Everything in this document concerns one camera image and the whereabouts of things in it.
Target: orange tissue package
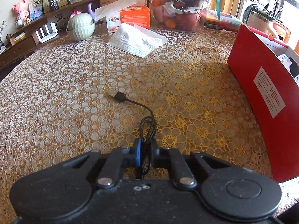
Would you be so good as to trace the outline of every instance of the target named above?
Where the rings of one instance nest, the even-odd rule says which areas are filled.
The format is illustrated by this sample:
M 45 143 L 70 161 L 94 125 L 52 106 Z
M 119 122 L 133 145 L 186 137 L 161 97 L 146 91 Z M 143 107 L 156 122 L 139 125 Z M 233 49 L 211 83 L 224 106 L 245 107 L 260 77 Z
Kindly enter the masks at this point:
M 121 23 L 150 28 L 150 10 L 147 6 L 131 6 L 106 17 L 109 33 L 115 32 Z

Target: flower pot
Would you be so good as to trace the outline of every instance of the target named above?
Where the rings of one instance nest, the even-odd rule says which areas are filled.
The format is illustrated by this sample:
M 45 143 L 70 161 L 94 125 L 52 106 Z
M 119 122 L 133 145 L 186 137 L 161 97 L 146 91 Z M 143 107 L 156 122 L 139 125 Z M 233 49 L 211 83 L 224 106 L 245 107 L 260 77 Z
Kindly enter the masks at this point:
M 58 2 L 57 2 L 57 0 L 51 0 L 50 2 L 49 2 L 49 10 L 50 11 L 55 11 L 55 10 L 57 10 L 59 8 L 59 6 L 58 6 Z

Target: kaixin logo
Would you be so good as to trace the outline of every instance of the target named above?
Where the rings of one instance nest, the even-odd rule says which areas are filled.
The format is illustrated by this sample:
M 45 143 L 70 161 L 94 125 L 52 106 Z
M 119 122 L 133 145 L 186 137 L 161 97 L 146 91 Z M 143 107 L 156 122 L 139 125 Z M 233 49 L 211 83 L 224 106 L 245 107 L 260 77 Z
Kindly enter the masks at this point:
M 119 20 L 119 18 L 117 18 L 117 17 L 108 18 L 109 22 L 114 22 L 114 21 L 118 21 L 118 20 Z

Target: lace tablecloth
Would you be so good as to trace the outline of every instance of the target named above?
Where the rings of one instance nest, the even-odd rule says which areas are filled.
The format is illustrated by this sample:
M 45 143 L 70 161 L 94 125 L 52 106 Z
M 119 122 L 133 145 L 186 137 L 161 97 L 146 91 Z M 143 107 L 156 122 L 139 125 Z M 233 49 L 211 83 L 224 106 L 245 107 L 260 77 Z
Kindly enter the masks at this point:
M 114 102 L 110 89 L 153 109 L 160 146 L 204 151 L 271 177 L 262 133 L 226 64 L 235 36 L 153 30 L 168 41 L 144 59 L 106 45 L 112 34 L 98 25 L 84 41 L 46 45 L 1 82 L 2 224 L 15 218 L 8 196 L 16 179 L 91 149 L 132 146 L 147 111 Z

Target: clear plastic container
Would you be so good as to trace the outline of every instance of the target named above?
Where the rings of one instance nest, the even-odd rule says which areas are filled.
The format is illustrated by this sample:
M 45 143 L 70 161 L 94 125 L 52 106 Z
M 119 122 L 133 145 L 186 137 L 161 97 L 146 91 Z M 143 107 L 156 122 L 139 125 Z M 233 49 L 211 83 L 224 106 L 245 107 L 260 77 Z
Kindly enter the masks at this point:
M 168 29 L 200 31 L 212 0 L 149 0 L 151 16 Z

